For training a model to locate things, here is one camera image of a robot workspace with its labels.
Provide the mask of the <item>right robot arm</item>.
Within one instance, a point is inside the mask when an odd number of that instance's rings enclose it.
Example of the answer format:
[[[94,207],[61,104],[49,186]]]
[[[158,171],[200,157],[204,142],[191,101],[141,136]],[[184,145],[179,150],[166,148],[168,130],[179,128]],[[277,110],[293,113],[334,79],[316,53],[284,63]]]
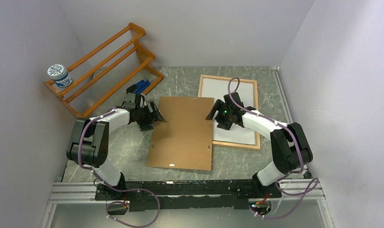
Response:
[[[206,116],[215,119],[217,127],[230,130],[232,125],[251,129],[271,143],[272,161],[253,175],[252,193],[263,197],[270,186],[313,160],[310,145],[299,123],[283,123],[269,118],[254,107],[244,107],[237,92],[217,99]]]

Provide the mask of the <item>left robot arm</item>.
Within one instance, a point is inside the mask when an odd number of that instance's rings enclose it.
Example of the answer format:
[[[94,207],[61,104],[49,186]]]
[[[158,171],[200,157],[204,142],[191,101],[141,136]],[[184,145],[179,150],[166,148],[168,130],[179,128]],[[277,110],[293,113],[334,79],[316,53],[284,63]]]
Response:
[[[153,130],[153,124],[164,122],[154,101],[147,102],[142,94],[127,93],[121,105],[92,118],[75,120],[66,150],[67,159],[90,171],[115,200],[126,193],[124,175],[107,159],[109,136],[116,129],[136,123],[138,129]]]

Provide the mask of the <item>brown backing board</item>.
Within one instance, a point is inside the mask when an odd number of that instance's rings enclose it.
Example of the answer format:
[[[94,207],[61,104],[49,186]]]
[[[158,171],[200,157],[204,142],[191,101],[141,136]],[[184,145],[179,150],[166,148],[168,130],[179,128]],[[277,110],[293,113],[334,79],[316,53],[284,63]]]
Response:
[[[162,96],[146,166],[209,171],[212,169],[213,121],[206,116],[212,97]]]

